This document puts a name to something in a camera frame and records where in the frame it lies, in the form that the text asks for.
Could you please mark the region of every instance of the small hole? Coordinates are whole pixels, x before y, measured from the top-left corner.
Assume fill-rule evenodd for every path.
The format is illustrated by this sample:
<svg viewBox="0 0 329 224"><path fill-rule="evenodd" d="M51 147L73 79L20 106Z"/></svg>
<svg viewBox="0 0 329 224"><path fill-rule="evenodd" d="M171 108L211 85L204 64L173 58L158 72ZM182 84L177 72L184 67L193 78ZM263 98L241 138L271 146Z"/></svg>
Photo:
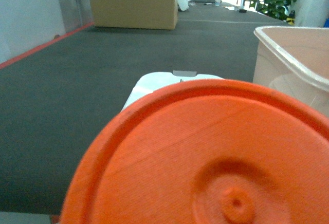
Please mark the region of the small hole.
<svg viewBox="0 0 329 224"><path fill-rule="evenodd" d="M241 201L238 200L238 199L234 199L233 200L233 206L236 207L236 208L241 208L241 206L242 206Z"/></svg>

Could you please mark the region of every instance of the bin rim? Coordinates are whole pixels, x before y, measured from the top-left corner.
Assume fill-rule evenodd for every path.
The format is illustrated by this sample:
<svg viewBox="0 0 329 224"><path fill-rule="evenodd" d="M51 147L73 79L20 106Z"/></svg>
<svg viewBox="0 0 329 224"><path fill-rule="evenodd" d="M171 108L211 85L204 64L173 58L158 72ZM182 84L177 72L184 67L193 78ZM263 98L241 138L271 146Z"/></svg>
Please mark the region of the bin rim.
<svg viewBox="0 0 329 224"><path fill-rule="evenodd" d="M310 28L310 27L287 27L287 26L261 26L257 27L254 31L254 35L262 42L265 47L271 50L272 53L278 59L288 67L293 73L295 73L298 77L304 80L306 83L315 86L321 90L329 92L329 79L326 79L308 67L300 63L295 57L293 57L290 53L288 53L284 48L278 45L272 38L270 38L263 29L271 29L271 28L285 28L290 30L298 30L298 29L307 29L307 30L328 30L326 28Z"/></svg>

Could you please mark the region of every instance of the floor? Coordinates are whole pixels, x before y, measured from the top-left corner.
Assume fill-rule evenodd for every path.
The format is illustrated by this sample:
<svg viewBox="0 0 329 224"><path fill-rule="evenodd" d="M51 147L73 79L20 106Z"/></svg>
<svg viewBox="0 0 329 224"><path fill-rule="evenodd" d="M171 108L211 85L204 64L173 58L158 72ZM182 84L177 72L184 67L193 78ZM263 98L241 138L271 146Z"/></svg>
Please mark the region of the floor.
<svg viewBox="0 0 329 224"><path fill-rule="evenodd" d="M0 210L59 214L82 155L141 76L185 70L252 82L253 32L268 25L286 23L201 3L172 31L91 26L1 69Z"/></svg>

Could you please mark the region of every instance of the orange lid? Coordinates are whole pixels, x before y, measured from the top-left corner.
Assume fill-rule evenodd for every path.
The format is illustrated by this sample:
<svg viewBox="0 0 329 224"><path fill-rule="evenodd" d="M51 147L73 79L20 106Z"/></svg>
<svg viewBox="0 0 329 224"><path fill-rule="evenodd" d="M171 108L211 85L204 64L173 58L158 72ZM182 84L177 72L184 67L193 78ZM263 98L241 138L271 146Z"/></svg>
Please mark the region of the orange lid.
<svg viewBox="0 0 329 224"><path fill-rule="evenodd" d="M98 135L61 224L328 223L328 142L325 116L275 90L171 85Z"/></svg>

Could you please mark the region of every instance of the center knob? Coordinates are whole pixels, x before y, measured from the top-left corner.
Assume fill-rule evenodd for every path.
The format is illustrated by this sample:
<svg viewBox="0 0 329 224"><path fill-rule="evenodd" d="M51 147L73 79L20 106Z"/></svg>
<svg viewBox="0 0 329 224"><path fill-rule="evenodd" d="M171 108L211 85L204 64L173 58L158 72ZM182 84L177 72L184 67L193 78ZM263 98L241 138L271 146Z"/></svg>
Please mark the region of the center knob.
<svg viewBox="0 0 329 224"><path fill-rule="evenodd" d="M255 207L249 194L240 188L223 191L220 198L223 215L233 224L251 224L255 218Z"/></svg>

